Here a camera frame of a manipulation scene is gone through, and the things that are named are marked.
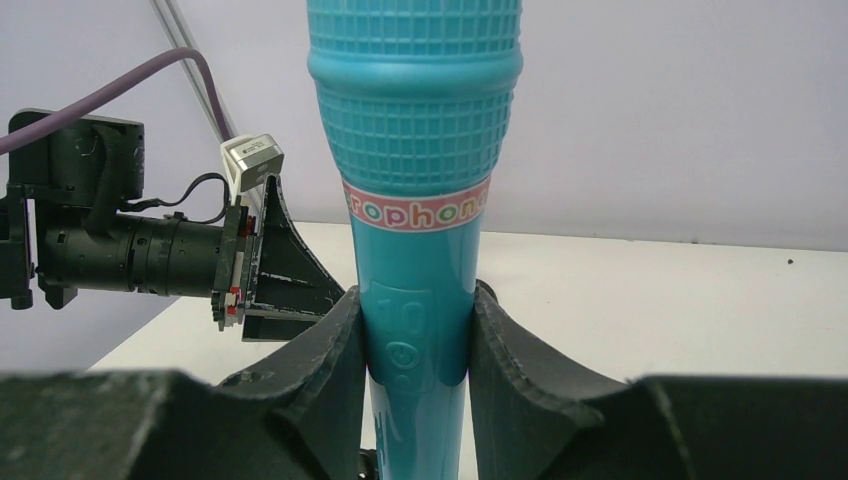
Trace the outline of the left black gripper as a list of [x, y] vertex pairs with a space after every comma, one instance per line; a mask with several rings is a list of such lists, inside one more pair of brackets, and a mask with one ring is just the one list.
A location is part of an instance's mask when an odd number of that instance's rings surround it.
[[[320, 321], [345, 289], [307, 246], [289, 215], [281, 179], [267, 178], [259, 231], [251, 250], [242, 340], [290, 341]], [[243, 317], [242, 274], [245, 251], [252, 246], [255, 219], [250, 201], [236, 198], [225, 210], [211, 291], [218, 330]]]

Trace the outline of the black tripod clip stand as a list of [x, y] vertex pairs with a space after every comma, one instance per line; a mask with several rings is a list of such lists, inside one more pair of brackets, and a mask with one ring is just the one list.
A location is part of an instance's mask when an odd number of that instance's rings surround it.
[[379, 480], [379, 464], [374, 449], [360, 449], [358, 454], [358, 479]]

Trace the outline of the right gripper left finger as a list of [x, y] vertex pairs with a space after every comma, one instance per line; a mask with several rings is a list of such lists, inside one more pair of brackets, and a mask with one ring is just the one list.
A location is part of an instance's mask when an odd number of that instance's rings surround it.
[[5, 479], [355, 479], [365, 387], [359, 292], [210, 385], [177, 370], [5, 374]]

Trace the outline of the blue toy microphone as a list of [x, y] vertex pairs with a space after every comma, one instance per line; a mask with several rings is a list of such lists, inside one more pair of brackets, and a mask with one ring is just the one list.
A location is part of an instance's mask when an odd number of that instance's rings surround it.
[[481, 222], [523, 67], [518, 1], [310, 1], [349, 211], [380, 475], [459, 472]]

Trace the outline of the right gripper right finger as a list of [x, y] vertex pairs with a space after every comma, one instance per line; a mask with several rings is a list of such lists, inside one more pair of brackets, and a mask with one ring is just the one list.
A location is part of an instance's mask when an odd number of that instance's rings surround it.
[[649, 375], [565, 356], [476, 286], [470, 399], [482, 479], [843, 479], [839, 378]]

